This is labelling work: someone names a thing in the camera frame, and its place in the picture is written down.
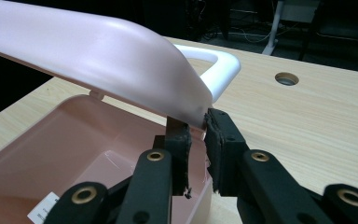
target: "dark floor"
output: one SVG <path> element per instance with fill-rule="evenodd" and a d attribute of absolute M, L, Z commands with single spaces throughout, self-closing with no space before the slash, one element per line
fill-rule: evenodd
<path fill-rule="evenodd" d="M 227 39 L 214 27 L 200 42 L 262 53 L 269 41 L 271 22 L 261 22 L 248 3 L 248 0 L 240 0 L 233 4 Z M 308 27 L 307 23 L 282 21 L 272 56 L 297 60 Z M 310 43 L 303 61 L 358 71 L 358 42 L 318 37 Z"/>

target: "brass screw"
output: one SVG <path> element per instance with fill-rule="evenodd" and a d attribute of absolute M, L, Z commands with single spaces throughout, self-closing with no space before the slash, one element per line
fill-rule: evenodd
<path fill-rule="evenodd" d="M 147 154 L 147 159 L 150 161 L 161 161 L 164 158 L 164 154 L 161 152 L 150 152 Z"/>
<path fill-rule="evenodd" d="M 78 189 L 73 195 L 72 195 L 72 202 L 76 204 L 82 204 L 82 203 L 88 203 L 92 199 L 97 196 L 97 189 L 93 186 L 84 187 L 81 189 Z"/>
<path fill-rule="evenodd" d="M 269 160 L 269 156 L 265 153 L 262 152 L 254 152 L 252 153 L 252 158 L 255 161 L 268 161 Z"/>
<path fill-rule="evenodd" d="M 350 189 L 340 189 L 337 192 L 338 197 L 350 205 L 358 207 L 358 193 Z"/>

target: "circular hole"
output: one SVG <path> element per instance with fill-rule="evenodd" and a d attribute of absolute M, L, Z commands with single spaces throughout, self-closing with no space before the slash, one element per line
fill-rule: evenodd
<path fill-rule="evenodd" d="M 147 158 L 150 161 L 161 161 L 162 158 L 164 158 L 164 154 L 160 152 L 150 152 L 149 154 L 147 154 Z"/>
<path fill-rule="evenodd" d="M 299 81 L 298 77 L 291 73 L 278 73 L 275 80 L 285 86 L 294 86 Z"/>
<path fill-rule="evenodd" d="M 93 186 L 78 189 L 72 195 L 72 202 L 77 204 L 88 203 L 97 196 L 97 189 Z"/>
<path fill-rule="evenodd" d="M 150 219 L 150 215 L 146 212 L 140 211 L 135 213 L 135 215 L 133 215 L 133 222 L 137 223 L 137 224 L 144 224 L 147 223 L 147 221 Z"/>
<path fill-rule="evenodd" d="M 84 190 L 84 191 L 81 191 L 80 193 L 77 194 L 77 197 L 79 199 L 86 199 L 88 198 L 89 196 L 91 195 L 91 191 L 89 190 Z"/>
<path fill-rule="evenodd" d="M 338 197 L 345 203 L 358 207 L 358 193 L 349 189 L 340 189 Z"/>
<path fill-rule="evenodd" d="M 316 219 L 308 214 L 305 213 L 299 213 L 297 215 L 298 220 L 302 223 L 302 224 L 315 224 L 318 223 L 316 221 Z"/>
<path fill-rule="evenodd" d="M 269 160 L 269 156 L 262 153 L 262 152 L 254 152 L 252 153 L 252 158 L 255 161 L 268 161 Z"/>

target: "white label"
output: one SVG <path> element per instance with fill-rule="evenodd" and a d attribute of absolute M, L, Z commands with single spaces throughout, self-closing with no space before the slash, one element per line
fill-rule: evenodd
<path fill-rule="evenodd" d="M 31 219 L 34 224 L 43 224 L 48 216 L 48 212 L 58 200 L 59 197 L 51 192 L 28 214 L 27 217 Z"/>

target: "white handle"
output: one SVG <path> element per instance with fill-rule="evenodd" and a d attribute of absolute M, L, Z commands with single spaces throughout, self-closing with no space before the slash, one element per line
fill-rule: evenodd
<path fill-rule="evenodd" d="M 213 103 L 222 95 L 232 79 L 240 72 L 241 63 L 232 54 L 211 50 L 199 49 L 183 45 L 175 45 L 188 59 L 199 59 L 214 63 L 201 75 L 202 81 L 211 91 Z"/>

